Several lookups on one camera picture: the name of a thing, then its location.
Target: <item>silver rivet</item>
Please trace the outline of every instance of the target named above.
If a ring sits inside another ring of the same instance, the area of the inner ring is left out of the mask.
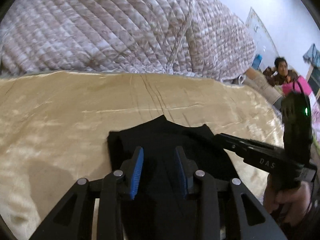
[[[113,175],[115,175],[116,177],[121,177],[123,175],[123,171],[116,170],[116,171],[113,172]]]
[[[232,179],[232,183],[235,184],[235,185],[240,185],[241,184],[241,180],[239,180],[237,178],[234,178],[234,179]]]
[[[84,185],[84,184],[87,183],[87,179],[85,179],[85,178],[78,179],[77,183],[78,183],[79,185]]]
[[[203,177],[205,175],[205,172],[201,171],[201,170],[197,170],[196,171],[196,175],[199,176],[199,177]]]

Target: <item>yellow satin sheet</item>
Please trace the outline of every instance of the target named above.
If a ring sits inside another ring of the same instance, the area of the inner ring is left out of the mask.
[[[30,237],[81,177],[110,169],[106,137],[161,114],[183,126],[278,146],[283,132],[271,106],[249,87],[163,74],[56,72],[0,80],[0,214],[20,240]],[[267,173],[228,152],[257,196]]]

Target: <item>pink pillow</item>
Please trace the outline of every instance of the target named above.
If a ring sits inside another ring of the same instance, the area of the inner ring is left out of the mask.
[[[307,96],[309,96],[312,92],[311,87],[309,86],[308,82],[304,79],[303,76],[299,76],[298,77],[298,81],[303,89],[303,93]],[[283,84],[282,86],[282,91],[285,95],[289,94],[292,90],[293,90],[293,82],[289,83],[289,84]],[[300,91],[300,87],[298,85],[297,82],[294,82],[294,90],[297,92],[301,92]]]

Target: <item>brown shirt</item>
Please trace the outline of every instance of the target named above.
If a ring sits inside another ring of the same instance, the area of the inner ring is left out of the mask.
[[[281,76],[279,73],[275,76],[272,76],[275,71],[272,71],[270,67],[267,67],[266,70],[263,72],[264,76],[266,77],[268,83],[271,86],[281,86],[282,84],[288,84],[290,82],[295,81],[298,78],[297,72],[290,69],[288,70],[288,75],[286,77]]]

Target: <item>wall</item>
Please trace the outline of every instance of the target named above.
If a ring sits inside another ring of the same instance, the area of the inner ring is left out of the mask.
[[[320,49],[320,30],[301,0],[220,0],[246,22],[250,7],[256,11],[284,56],[301,75],[309,65],[302,56],[315,43]]]

